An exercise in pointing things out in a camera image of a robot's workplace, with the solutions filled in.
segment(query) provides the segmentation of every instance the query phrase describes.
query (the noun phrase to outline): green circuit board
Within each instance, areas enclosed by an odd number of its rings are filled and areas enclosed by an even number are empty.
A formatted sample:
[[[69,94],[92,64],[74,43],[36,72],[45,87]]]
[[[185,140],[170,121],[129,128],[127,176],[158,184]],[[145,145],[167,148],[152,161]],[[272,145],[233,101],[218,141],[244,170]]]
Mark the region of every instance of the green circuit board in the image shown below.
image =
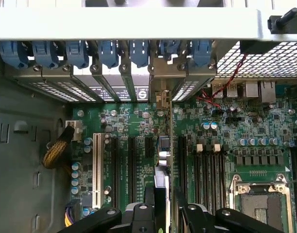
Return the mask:
[[[223,172],[223,190],[225,192],[225,206],[229,205],[228,191],[234,174],[239,174],[245,182],[268,182],[274,181],[277,174],[283,174],[287,181],[292,179],[292,166],[290,159],[290,150],[284,142],[294,142],[297,136],[297,126],[294,121],[297,119],[297,99],[279,98],[272,109],[265,109],[258,101],[255,100],[239,100],[239,99],[216,99],[216,103],[221,105],[224,110],[234,107],[238,110],[236,113],[224,112],[222,115],[213,116],[214,107],[206,110],[207,104],[192,100],[186,103],[173,103],[173,126],[174,126],[174,154],[175,164],[173,176],[175,178],[175,186],[180,186],[180,160],[177,158],[177,139],[184,136],[187,142],[186,153],[186,176],[187,176],[187,193],[186,197],[189,203],[205,201],[205,195],[200,198],[196,197],[197,188],[195,185],[196,169],[202,177],[200,183],[204,183],[203,175],[205,173],[201,167],[196,167],[195,162],[197,155],[197,144],[199,140],[205,140],[207,145],[219,143],[223,156],[224,170],[216,170],[216,173]],[[294,109],[295,114],[290,114],[289,109]],[[84,116],[79,117],[77,112],[83,110]],[[116,110],[117,115],[112,116],[111,111]],[[154,185],[154,166],[158,161],[157,152],[151,158],[145,157],[144,139],[147,136],[153,138],[157,142],[158,136],[165,135],[169,128],[166,123],[168,112],[156,110],[155,104],[137,103],[137,104],[95,104],[93,106],[79,106],[73,109],[73,120],[81,120],[83,124],[83,140],[92,137],[93,133],[103,133],[105,128],[100,119],[106,118],[107,125],[112,126],[111,137],[119,138],[119,153],[121,155],[120,164],[120,209],[125,210],[129,203],[128,189],[128,138],[136,138],[137,159],[136,159],[136,200],[143,201],[144,187]],[[227,117],[241,117],[238,122],[226,122]],[[216,130],[205,130],[203,123],[216,123]],[[254,138],[255,146],[240,145],[239,139]],[[265,146],[258,145],[258,139],[276,138],[277,145]],[[72,144],[73,161],[79,161],[87,166],[82,171],[80,185],[82,187],[79,195],[71,195],[71,198],[81,198],[87,195],[91,187],[91,154],[83,151],[84,144],[82,142]],[[110,150],[105,150],[104,157],[104,187],[111,186],[113,180],[113,171],[111,167]],[[213,175],[207,174],[207,181],[213,178]],[[214,177],[219,182],[221,176]],[[112,206],[111,196],[115,190],[104,200],[104,206]],[[208,197],[208,202],[213,202],[212,197]],[[210,212],[214,212],[211,204],[207,205]],[[283,230],[288,232],[288,224],[286,221],[287,213],[282,212]]]

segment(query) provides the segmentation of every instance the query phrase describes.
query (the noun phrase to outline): motherboard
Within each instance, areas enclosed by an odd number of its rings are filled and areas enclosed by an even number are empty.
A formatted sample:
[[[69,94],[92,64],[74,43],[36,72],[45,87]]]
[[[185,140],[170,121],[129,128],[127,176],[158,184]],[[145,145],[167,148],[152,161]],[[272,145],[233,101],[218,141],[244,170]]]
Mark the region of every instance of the motherboard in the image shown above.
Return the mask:
[[[213,214],[230,207],[281,231],[297,232],[296,188],[287,185],[297,176],[292,172],[297,99],[284,97],[285,89],[277,85],[277,102],[268,106],[235,98],[216,98],[220,108],[197,99],[173,103],[172,122],[171,113],[155,104],[74,108],[82,138],[72,142],[71,199],[81,200],[82,217],[104,206],[123,212],[129,203],[142,202],[145,187],[154,186],[158,148],[170,147],[172,124],[171,176],[189,203]]]

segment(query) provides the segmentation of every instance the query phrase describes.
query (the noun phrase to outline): black knob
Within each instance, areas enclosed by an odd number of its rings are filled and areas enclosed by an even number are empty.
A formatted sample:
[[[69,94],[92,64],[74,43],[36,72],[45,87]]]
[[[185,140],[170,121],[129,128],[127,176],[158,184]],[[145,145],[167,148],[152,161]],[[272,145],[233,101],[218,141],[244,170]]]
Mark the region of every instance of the black knob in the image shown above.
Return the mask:
[[[287,25],[295,17],[297,17],[297,8],[292,8],[286,14],[284,14],[281,18],[276,20],[276,27],[278,29],[282,29],[285,25]]]

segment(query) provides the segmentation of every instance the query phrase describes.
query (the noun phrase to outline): blue retention tab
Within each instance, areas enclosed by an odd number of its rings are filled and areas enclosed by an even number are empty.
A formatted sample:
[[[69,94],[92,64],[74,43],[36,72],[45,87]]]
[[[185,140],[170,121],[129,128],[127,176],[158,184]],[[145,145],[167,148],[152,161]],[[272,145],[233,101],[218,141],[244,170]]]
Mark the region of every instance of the blue retention tab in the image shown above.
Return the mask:
[[[70,64],[76,66],[78,69],[83,69],[89,66],[89,57],[84,40],[67,41],[66,55]]]
[[[33,41],[32,49],[36,63],[50,69],[58,68],[57,48],[53,41]]]
[[[118,66],[118,54],[115,40],[100,41],[99,59],[109,69]]]
[[[0,55],[5,63],[16,69],[28,68],[27,51],[21,42],[0,41]]]
[[[210,63],[211,49],[210,40],[192,40],[192,56],[198,67]]]
[[[147,40],[131,40],[130,60],[137,65],[138,68],[146,67],[149,64],[149,41]]]
[[[179,40],[161,40],[160,51],[162,55],[176,54],[180,45]]]

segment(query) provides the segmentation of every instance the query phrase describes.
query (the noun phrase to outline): white pci slot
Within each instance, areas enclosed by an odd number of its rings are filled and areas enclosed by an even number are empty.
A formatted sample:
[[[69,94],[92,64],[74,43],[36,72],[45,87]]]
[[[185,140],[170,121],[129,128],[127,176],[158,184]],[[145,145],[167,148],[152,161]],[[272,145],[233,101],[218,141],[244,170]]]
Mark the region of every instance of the white pci slot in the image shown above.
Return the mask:
[[[93,168],[92,168],[92,208],[100,209],[103,205],[103,154],[104,133],[93,134]]]

